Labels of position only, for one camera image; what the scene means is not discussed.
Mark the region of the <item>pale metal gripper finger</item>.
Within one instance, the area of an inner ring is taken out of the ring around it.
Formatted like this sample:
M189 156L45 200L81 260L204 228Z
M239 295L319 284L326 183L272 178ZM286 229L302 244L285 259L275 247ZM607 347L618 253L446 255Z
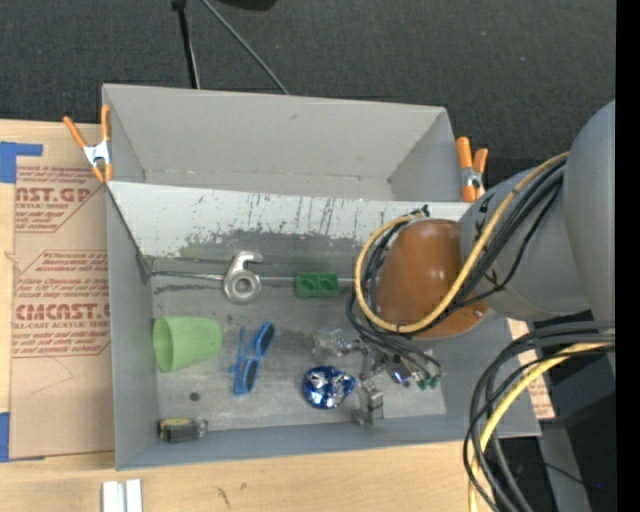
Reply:
M384 418L384 393L371 380L360 381L357 387L358 407L351 413L360 425L373 425Z
M360 339L341 328L320 328L312 335L312 358L326 363L344 357L359 348Z

